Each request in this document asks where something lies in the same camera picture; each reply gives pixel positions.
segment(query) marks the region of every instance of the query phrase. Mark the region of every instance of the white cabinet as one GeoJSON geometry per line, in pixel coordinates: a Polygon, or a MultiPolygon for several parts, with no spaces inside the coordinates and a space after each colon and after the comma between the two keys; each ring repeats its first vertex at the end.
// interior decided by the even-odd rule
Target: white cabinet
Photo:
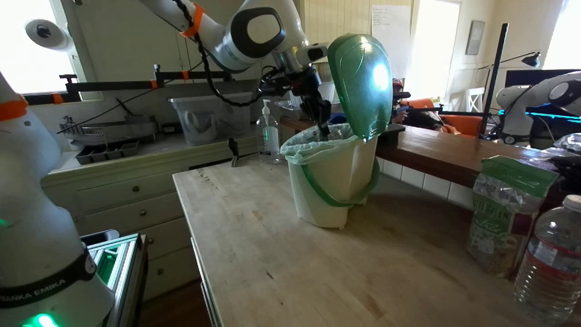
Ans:
{"type": "MultiPolygon", "coordinates": [[[[240,141],[242,152],[253,141],[240,141]]],[[[55,203],[71,210],[79,232],[117,228],[148,236],[149,272],[144,299],[199,278],[189,228],[173,174],[193,165],[231,158],[228,141],[186,147],[59,170],[44,178],[55,203]]]]}

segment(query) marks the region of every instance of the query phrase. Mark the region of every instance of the trash can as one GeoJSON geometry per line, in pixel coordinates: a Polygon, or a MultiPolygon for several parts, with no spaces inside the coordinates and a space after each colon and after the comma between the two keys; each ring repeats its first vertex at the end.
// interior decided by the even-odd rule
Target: trash can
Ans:
{"type": "Polygon", "coordinates": [[[393,76],[382,43],[346,34],[329,47],[333,81],[347,123],[307,129],[282,145],[297,212],[318,227],[346,227],[349,208],[366,203],[378,179],[376,147],[393,114],[393,76]]]}
{"type": "Polygon", "coordinates": [[[329,130],[329,139],[320,141],[318,127],[306,129],[282,145],[282,154],[289,161],[298,216],[318,227],[344,228],[349,208],[366,203],[378,181],[378,138],[364,141],[349,123],[329,130]]]}

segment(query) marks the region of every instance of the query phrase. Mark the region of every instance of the white container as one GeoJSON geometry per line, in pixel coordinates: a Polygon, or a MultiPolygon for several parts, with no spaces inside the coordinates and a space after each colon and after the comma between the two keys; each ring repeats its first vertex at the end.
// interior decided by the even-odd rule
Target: white container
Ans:
{"type": "Polygon", "coordinates": [[[257,152],[264,163],[282,163],[280,156],[280,129],[271,114],[269,99],[264,99],[262,116],[257,119],[257,152]]]}
{"type": "Polygon", "coordinates": [[[514,299],[531,316],[565,323],[581,294],[581,196],[542,214],[514,281],[514,299]]]}
{"type": "MultiPolygon", "coordinates": [[[[233,101],[251,99],[251,92],[226,94],[233,101]]],[[[235,107],[215,94],[171,98],[189,145],[202,145],[251,132],[251,105],[235,107]]]]}
{"type": "Polygon", "coordinates": [[[349,208],[366,203],[376,179],[376,147],[378,138],[364,143],[347,123],[331,125],[329,141],[318,141],[317,127],[289,138],[282,152],[298,216],[318,227],[344,228],[349,208]]]}

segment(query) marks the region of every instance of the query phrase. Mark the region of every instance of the plastic water bottle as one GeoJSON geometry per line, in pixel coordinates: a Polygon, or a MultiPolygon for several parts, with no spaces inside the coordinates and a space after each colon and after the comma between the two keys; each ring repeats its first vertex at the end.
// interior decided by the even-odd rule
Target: plastic water bottle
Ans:
{"type": "Polygon", "coordinates": [[[581,294],[581,196],[569,194],[536,223],[514,299],[547,323],[567,321],[581,294]]]}
{"type": "Polygon", "coordinates": [[[257,121],[257,132],[258,158],[266,163],[280,163],[278,121],[271,114],[269,99],[264,99],[262,116],[257,121]]]}

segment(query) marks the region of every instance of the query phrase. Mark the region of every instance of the orange object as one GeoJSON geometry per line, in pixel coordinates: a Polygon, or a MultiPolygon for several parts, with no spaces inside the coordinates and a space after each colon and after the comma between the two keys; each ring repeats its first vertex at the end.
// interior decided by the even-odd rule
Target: orange object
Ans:
{"type": "Polygon", "coordinates": [[[442,119],[456,127],[462,134],[480,136],[482,116],[442,114],[442,119]]]}
{"type": "Polygon", "coordinates": [[[55,103],[64,103],[66,99],[62,98],[61,92],[55,92],[55,94],[53,94],[53,101],[55,101],[55,103]]]}
{"type": "Polygon", "coordinates": [[[184,38],[195,36],[195,34],[200,30],[202,16],[204,16],[204,7],[197,5],[197,12],[195,12],[195,16],[193,16],[193,20],[195,20],[193,25],[191,25],[189,29],[182,30],[180,34],[182,34],[184,38]]]}
{"type": "Polygon", "coordinates": [[[30,103],[24,98],[0,103],[0,119],[13,119],[26,114],[30,103]]]}

